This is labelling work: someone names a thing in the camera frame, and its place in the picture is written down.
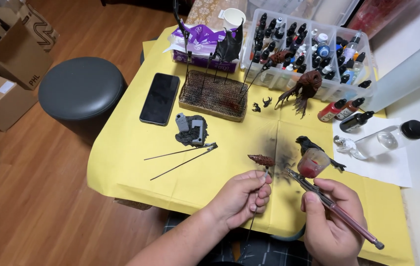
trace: phone screen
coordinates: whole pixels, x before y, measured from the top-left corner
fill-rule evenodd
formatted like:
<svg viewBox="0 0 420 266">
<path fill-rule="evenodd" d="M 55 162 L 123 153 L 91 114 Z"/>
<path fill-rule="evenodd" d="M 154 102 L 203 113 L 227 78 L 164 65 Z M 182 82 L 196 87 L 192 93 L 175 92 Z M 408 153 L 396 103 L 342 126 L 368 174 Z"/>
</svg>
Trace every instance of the phone screen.
<svg viewBox="0 0 420 266">
<path fill-rule="evenodd" d="M 148 96 L 144 101 L 140 120 L 145 123 L 166 125 L 171 116 L 180 79 L 177 76 L 156 73 Z"/>
</svg>

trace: airbrush paint cup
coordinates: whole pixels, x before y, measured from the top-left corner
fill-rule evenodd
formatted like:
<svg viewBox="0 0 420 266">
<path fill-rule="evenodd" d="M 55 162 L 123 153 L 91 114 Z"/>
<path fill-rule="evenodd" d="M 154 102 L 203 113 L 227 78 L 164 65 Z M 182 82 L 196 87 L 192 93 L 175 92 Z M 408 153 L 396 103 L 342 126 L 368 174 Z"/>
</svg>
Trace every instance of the airbrush paint cup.
<svg viewBox="0 0 420 266">
<path fill-rule="evenodd" d="M 317 177 L 328 165 L 330 159 L 326 153 L 316 148 L 308 149 L 297 164 L 300 174 L 306 178 Z"/>
</svg>

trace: right hand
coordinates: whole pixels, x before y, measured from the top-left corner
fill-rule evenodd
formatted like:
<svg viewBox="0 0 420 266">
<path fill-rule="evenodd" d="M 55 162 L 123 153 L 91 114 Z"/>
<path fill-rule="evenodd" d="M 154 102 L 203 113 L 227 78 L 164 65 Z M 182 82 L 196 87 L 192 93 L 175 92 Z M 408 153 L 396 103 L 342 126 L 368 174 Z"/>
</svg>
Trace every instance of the right hand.
<svg viewBox="0 0 420 266">
<path fill-rule="evenodd" d="M 315 178 L 325 195 L 335 201 L 343 210 L 367 229 L 362 205 L 357 193 L 346 185 L 331 179 Z M 336 214 L 325 214 L 325 207 L 314 192 L 303 194 L 300 209 L 307 214 L 305 247 L 316 262 L 324 266 L 358 265 L 364 238 Z"/>
</svg>

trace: left hand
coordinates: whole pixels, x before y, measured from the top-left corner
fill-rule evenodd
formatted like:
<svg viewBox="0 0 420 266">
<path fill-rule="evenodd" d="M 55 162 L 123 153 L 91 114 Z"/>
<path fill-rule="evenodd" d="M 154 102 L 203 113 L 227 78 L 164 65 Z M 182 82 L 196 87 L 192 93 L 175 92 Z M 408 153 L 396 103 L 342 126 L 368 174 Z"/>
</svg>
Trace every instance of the left hand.
<svg viewBox="0 0 420 266">
<path fill-rule="evenodd" d="M 254 215 L 256 205 L 257 213 L 266 210 L 272 178 L 266 172 L 251 170 L 232 177 L 221 188 L 218 194 L 207 205 L 219 221 L 225 221 L 228 229 L 242 225 Z"/>
</svg>

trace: table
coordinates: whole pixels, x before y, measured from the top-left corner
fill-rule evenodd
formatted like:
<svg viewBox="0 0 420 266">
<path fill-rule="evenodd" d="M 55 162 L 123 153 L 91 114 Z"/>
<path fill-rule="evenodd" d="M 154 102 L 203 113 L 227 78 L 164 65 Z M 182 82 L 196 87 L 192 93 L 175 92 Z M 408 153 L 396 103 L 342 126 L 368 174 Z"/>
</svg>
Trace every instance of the table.
<svg viewBox="0 0 420 266">
<path fill-rule="evenodd" d="M 305 222 L 305 215 L 300 211 L 303 191 L 297 183 L 284 178 L 282 167 L 285 163 L 296 166 L 301 158 L 300 145 L 295 139 L 308 136 L 325 148 L 329 156 L 333 155 L 331 123 L 321 123 L 316 117 L 326 103 L 318 100 L 309 100 L 307 115 L 300 119 L 301 115 L 295 115 L 290 104 L 274 110 L 280 91 L 252 86 L 248 93 L 249 103 L 262 103 L 262 98 L 267 96 L 272 97 L 274 103 L 268 108 L 262 107 L 261 113 L 248 110 L 241 123 L 204 115 L 209 133 L 206 142 L 217 142 L 219 148 L 149 181 L 201 153 L 201 150 L 196 150 L 143 161 L 144 158 L 185 150 L 174 138 L 178 130 L 173 118 L 180 112 L 189 116 L 196 114 L 179 108 L 176 100 L 167 126 L 139 121 L 155 73 L 177 75 L 181 86 L 185 80 L 186 65 L 172 62 L 169 51 L 162 53 L 168 47 L 167 37 L 174 29 L 167 28 L 160 35 L 97 137 L 89 158 L 88 185 L 105 196 L 192 214 L 205 206 L 228 178 L 250 169 L 263 169 L 249 160 L 247 154 L 275 155 L 278 165 L 271 170 L 275 172 L 271 200 L 266 212 L 254 220 L 253 230 L 281 236 L 294 234 Z M 242 80 L 243 73 L 238 71 L 229 78 Z M 319 177 L 340 181 L 358 193 L 369 231 L 386 246 L 384 250 L 377 250 L 366 242 L 360 257 L 393 266 L 414 265 L 398 186 L 349 172 L 340 173 L 332 167 Z"/>
</svg>

